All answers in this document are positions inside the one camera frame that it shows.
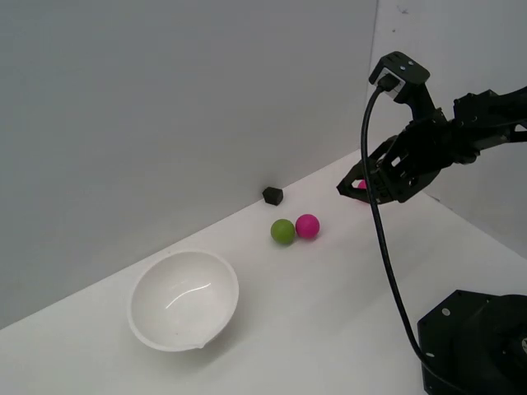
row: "white bowl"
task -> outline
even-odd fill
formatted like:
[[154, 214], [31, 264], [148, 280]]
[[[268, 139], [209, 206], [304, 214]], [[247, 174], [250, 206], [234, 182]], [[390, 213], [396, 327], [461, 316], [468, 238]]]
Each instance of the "white bowl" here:
[[150, 267], [128, 303], [137, 338], [161, 351], [203, 348], [229, 322], [238, 303], [238, 280], [224, 259], [181, 251]]

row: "black cable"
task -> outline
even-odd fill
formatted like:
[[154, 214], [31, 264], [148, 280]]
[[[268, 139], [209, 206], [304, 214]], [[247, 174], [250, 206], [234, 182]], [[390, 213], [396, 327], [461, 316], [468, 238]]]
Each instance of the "black cable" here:
[[375, 231], [377, 232], [377, 239], [379, 240], [380, 253], [382, 255], [382, 260], [385, 265], [386, 275], [388, 276], [389, 287], [394, 294], [395, 304], [397, 305], [397, 310], [403, 320], [404, 330], [410, 341], [410, 345], [413, 348], [413, 351], [417, 355], [417, 358], [421, 361], [422, 366], [436, 379], [440, 380], [442, 383], [446, 384], [448, 387], [454, 389], [458, 393], [467, 394], [463, 389], [457, 385], [451, 383], [449, 380], [441, 377], [429, 364], [427, 356], [422, 352], [421, 348], [417, 344], [415, 335], [413, 334], [412, 324], [404, 308], [403, 299], [399, 293], [399, 287], [397, 286], [397, 281], [395, 280], [394, 269], [392, 268], [391, 261], [389, 260], [388, 246], [386, 245], [385, 231], [382, 226], [382, 220], [380, 219], [379, 207], [377, 206], [377, 201], [375, 199], [375, 191], [371, 187], [370, 182], [370, 173], [371, 173], [371, 163], [368, 160], [368, 126], [370, 124], [371, 111], [375, 105], [375, 101], [379, 95], [384, 91], [391, 91], [394, 89], [394, 84], [397, 86], [398, 81], [393, 82], [389, 78], [385, 79], [385, 76], [379, 81], [379, 85], [371, 95], [368, 105], [366, 106], [366, 111], [364, 113], [364, 119], [362, 120], [361, 128], [361, 157], [362, 164], [364, 165], [364, 180], [366, 182], [366, 191], [368, 192], [368, 200], [370, 201], [371, 214], [373, 215], [373, 221], [375, 222]]

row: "pink object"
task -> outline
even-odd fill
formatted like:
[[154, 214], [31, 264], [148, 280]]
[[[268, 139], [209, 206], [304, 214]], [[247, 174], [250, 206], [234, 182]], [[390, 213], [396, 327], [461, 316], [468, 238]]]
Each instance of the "pink object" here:
[[316, 216], [304, 214], [296, 220], [296, 233], [303, 239], [314, 239], [320, 230]]

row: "green ball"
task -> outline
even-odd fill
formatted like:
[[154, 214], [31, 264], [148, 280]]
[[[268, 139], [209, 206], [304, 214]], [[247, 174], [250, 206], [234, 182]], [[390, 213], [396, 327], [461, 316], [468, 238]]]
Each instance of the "green ball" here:
[[289, 220], [275, 221], [271, 226], [271, 237], [280, 244], [291, 244], [295, 239], [295, 226]]

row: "bowl rim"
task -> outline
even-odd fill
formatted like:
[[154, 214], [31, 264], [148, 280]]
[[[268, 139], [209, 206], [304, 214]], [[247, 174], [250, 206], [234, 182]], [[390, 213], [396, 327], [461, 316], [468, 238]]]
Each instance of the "bowl rim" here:
[[[133, 321], [132, 316], [132, 302], [133, 302], [133, 296], [135, 295], [135, 291], [138, 288], [139, 283], [141, 280], [146, 276], [148, 272], [150, 272], [157, 264], [165, 261], [168, 258], [172, 258], [175, 255], [180, 255], [182, 253], [203, 253], [210, 257], [215, 258], [219, 263], [221, 263], [229, 272], [230, 277], [232, 279], [232, 283], [234, 286], [234, 292], [235, 297], [234, 301], [230, 306], [230, 309], [227, 311], [226, 317], [221, 321], [217, 327], [212, 332], [212, 335], [203, 340], [199, 344], [188, 344], [188, 345], [181, 345], [181, 346], [163, 346], [162, 344], [156, 343], [147, 337], [145, 337], [141, 331], [136, 326], [135, 322]], [[170, 253], [166, 256], [159, 257], [155, 262], [148, 265], [148, 268], [139, 276], [139, 278], [135, 281], [132, 292], [130, 293], [128, 297], [128, 303], [127, 303], [127, 317], [128, 317], [128, 324], [130, 326], [130, 329], [132, 329], [133, 334], [136, 336], [137, 339], [139, 339], [143, 344], [146, 346], [149, 346], [153, 349], [159, 350], [159, 351], [168, 351], [168, 352], [174, 352], [174, 351], [187, 351], [187, 350], [193, 350], [196, 348], [204, 348], [207, 343], [209, 343], [214, 337], [216, 337], [222, 330], [225, 328], [225, 326], [231, 321], [232, 315], [234, 314], [236, 310], [236, 306], [238, 305], [238, 299], [240, 297], [240, 285], [238, 283], [238, 276], [236, 275], [236, 272], [234, 271], [233, 267], [221, 256], [211, 253], [210, 251], [206, 251], [203, 249], [181, 249], [176, 251], [170, 251]]]

